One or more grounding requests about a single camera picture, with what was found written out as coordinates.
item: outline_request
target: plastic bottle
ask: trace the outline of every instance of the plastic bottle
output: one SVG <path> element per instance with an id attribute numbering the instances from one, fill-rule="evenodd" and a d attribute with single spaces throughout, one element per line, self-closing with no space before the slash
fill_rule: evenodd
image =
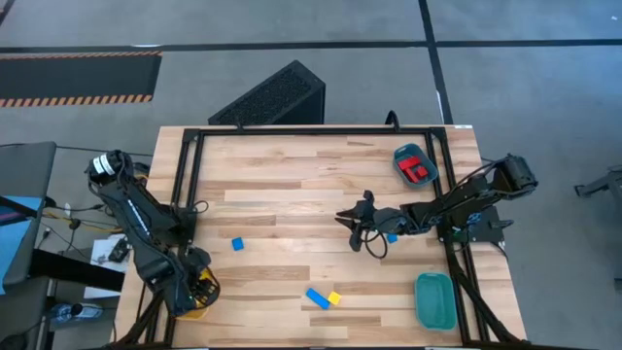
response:
<path id="1" fill-rule="evenodd" d="M 69 320 L 96 319 L 104 312 L 101 306 L 91 303 L 60 303 L 52 308 L 52 321 L 58 324 Z"/>

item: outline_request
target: hazard tape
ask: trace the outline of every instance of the hazard tape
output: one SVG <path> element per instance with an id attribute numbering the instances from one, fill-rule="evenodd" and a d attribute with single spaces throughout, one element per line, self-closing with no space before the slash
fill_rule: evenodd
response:
<path id="1" fill-rule="evenodd" d="M 0 99 L 0 107 L 45 107 L 45 106 L 78 106 L 116 103 L 150 102 L 152 95 L 112 95 L 112 96 L 80 96 L 52 98 L 8 98 Z"/>
<path id="2" fill-rule="evenodd" d="M 93 58 L 93 57 L 129 57 L 129 56 L 162 56 L 162 52 L 93 52 L 93 53 L 54 53 L 0 56 L 0 59 L 50 59 L 50 58 Z"/>

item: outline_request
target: wooden table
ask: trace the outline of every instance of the wooden table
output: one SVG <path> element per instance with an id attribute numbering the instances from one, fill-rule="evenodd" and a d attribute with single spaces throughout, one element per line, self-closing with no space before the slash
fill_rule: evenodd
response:
<path id="1" fill-rule="evenodd" d="M 148 189 L 162 203 L 170 201 L 183 131 L 166 126 L 157 139 Z M 454 126 L 447 134 L 460 180 L 481 164 L 475 135 Z M 377 208 L 433 200 L 432 186 L 410 190 L 392 168 L 393 151 L 410 142 L 425 150 L 423 136 L 412 135 L 207 137 L 196 198 L 209 201 L 210 209 L 198 218 L 194 244 L 212 255 L 222 293 L 203 319 L 177 322 L 174 346 L 461 344 L 457 328 L 429 332 L 415 316 L 417 276 L 447 272 L 435 230 L 400 237 L 378 261 L 365 250 L 352 252 L 349 230 L 333 219 L 362 199 L 363 190 L 374 192 Z M 442 165 L 439 172 L 447 191 Z M 231 248 L 235 237 L 244 239 L 243 251 Z M 482 296 L 511 332 L 525 337 L 505 258 L 490 244 L 471 249 Z M 120 335 L 135 321 L 143 286 L 130 266 L 117 313 Z M 340 304 L 320 309 L 305 296 L 309 287 L 325 296 L 340 293 Z M 163 337 L 164 319 L 156 339 Z"/>

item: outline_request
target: gray floor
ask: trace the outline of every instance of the gray floor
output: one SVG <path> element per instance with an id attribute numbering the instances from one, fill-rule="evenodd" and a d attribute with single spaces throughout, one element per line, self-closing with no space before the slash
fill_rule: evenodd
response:
<path id="1" fill-rule="evenodd" d="M 438 40 L 622 38 L 619 1 L 435 0 L 430 9 Z M 417 2 L 406 0 L 17 0 L 0 26 L 4 47 L 423 38 Z M 619 348 L 622 295 L 613 276 L 622 276 L 620 218 L 608 193 L 579 199 L 572 186 L 622 163 L 622 48 L 439 54 L 455 123 L 474 125 L 484 157 L 526 157 L 540 181 L 533 195 L 500 205 L 516 220 L 507 253 L 529 339 Z M 403 123 L 441 123 L 425 49 L 167 52 L 153 103 L 0 109 L 0 143 L 150 153 L 161 125 L 203 124 L 293 59 L 327 83 L 327 123 L 379 123 L 389 109 Z M 59 151 L 50 195 L 74 206 L 95 203 L 83 185 L 91 156 Z M 68 238 L 63 225 L 54 227 Z M 105 236 L 82 231 L 75 244 Z M 43 245 L 65 246 L 53 236 Z M 85 326 L 90 339 L 60 331 L 54 346 L 103 344 L 110 327 Z"/>

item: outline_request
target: red object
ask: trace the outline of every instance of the red object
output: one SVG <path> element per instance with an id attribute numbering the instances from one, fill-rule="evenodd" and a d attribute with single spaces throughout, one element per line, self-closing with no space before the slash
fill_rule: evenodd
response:
<path id="1" fill-rule="evenodd" d="M 421 160 L 419 159 L 419 157 L 410 157 L 406 160 L 402 160 L 401 162 L 399 162 L 397 166 L 399 166 L 399 169 L 401 170 L 406 170 L 419 164 L 421 164 Z"/>
<path id="2" fill-rule="evenodd" d="M 408 180 L 410 180 L 410 182 L 412 183 L 418 183 L 419 180 L 417 180 L 417 177 L 415 176 L 415 174 L 412 172 L 411 169 L 404 169 L 403 172 L 406 174 L 406 177 L 408 178 Z"/>
<path id="3" fill-rule="evenodd" d="M 423 166 L 420 166 L 420 167 L 418 167 L 418 168 L 417 168 L 417 170 L 416 170 L 416 174 L 417 174 L 417 177 L 418 177 L 419 179 L 423 179 L 423 178 L 425 178 L 426 176 L 428 176 L 428 169 L 426 169 L 426 168 L 425 168 L 425 167 L 423 167 Z"/>

